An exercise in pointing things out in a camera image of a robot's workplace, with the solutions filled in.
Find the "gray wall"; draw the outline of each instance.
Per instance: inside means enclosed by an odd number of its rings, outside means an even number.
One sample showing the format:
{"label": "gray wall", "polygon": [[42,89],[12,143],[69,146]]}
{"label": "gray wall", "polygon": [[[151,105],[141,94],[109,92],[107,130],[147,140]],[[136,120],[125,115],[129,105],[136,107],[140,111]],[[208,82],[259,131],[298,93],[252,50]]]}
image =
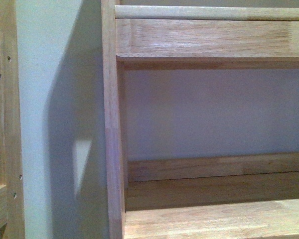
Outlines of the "gray wall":
{"label": "gray wall", "polygon": [[299,70],[126,73],[130,160],[299,151]]}
{"label": "gray wall", "polygon": [[[100,1],[19,0],[16,3],[26,238],[106,239],[108,217]],[[185,73],[186,80],[190,82],[188,86],[183,85]],[[153,140],[159,139],[162,144],[160,147],[150,144],[146,148],[147,141],[142,139],[144,151],[130,148],[130,155],[135,155],[135,158],[176,157],[191,152],[236,154],[243,151],[232,146],[239,145],[236,140],[242,142],[243,137],[248,136],[245,130],[256,132],[262,128],[262,135],[257,135],[257,140],[268,134],[266,142],[276,138],[271,132],[266,132],[268,125],[278,128],[278,131],[272,130],[273,134],[282,133],[281,128],[287,126],[288,132],[283,135],[295,140],[294,145],[299,143],[299,135],[292,132],[299,132],[299,71],[166,71],[130,72],[128,75],[129,134],[133,135],[131,125],[135,125],[136,114],[142,109],[136,101],[147,97],[150,101],[139,113],[137,123],[140,126],[136,129]],[[155,84],[146,89],[152,80]],[[230,89],[237,97],[229,94],[226,84],[232,86]],[[164,91],[154,101],[152,96],[162,90],[171,91]],[[238,94],[239,90],[246,90],[249,94]],[[212,102],[204,96],[207,93]],[[199,100],[194,104],[191,97]],[[244,97],[250,101],[244,103]],[[181,103],[189,104],[188,108]],[[206,108],[208,105],[217,106],[217,112]],[[171,106],[175,108],[163,112]],[[145,118],[148,109],[153,113],[151,124]],[[185,113],[193,113],[194,117],[186,119]],[[213,120],[213,113],[220,119]],[[239,124],[235,122],[238,116],[242,117]],[[176,121],[170,124],[172,117]],[[190,151],[193,138],[187,135],[187,130],[195,132],[191,128],[193,126],[199,130],[205,128],[201,127],[201,120],[204,123],[215,121],[213,128],[218,123],[219,128],[216,129],[219,133],[231,125],[232,132],[230,129],[224,132],[226,139],[230,136],[239,138],[235,138],[235,142],[225,142],[224,151],[213,152],[214,148]],[[241,125],[239,136],[236,134],[237,127],[232,125]],[[162,130],[161,135],[157,135],[156,126]],[[201,139],[203,135],[203,143],[206,143],[207,135],[215,135],[214,129],[209,130],[207,134],[193,136]],[[250,152],[260,151],[260,146],[265,144],[257,141],[257,147],[253,147],[253,137],[247,137],[244,145]],[[170,145],[171,139],[176,145]],[[211,146],[215,147],[222,135],[211,139]],[[288,147],[283,148],[287,146],[284,142],[271,142],[270,146],[289,150]],[[175,150],[180,143],[186,143],[184,152]],[[207,145],[195,147],[201,150]],[[151,148],[158,150],[150,155]]]}
{"label": "gray wall", "polygon": [[100,1],[16,3],[26,238],[105,239]]}

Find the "wooden frame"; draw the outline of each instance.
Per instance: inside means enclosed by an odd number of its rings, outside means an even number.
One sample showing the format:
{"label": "wooden frame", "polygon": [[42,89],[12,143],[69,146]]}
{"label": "wooden frame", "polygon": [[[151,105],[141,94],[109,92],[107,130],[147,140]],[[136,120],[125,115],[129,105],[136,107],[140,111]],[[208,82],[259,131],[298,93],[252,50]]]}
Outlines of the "wooden frame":
{"label": "wooden frame", "polygon": [[25,238],[15,0],[0,0],[0,231]]}
{"label": "wooden frame", "polygon": [[299,172],[299,153],[129,161],[129,182]]}
{"label": "wooden frame", "polygon": [[133,182],[299,171],[299,153],[212,158],[225,166],[212,173],[201,158],[127,163],[122,73],[299,68],[299,8],[124,6],[102,0],[102,35],[110,238],[124,238],[127,174]]}

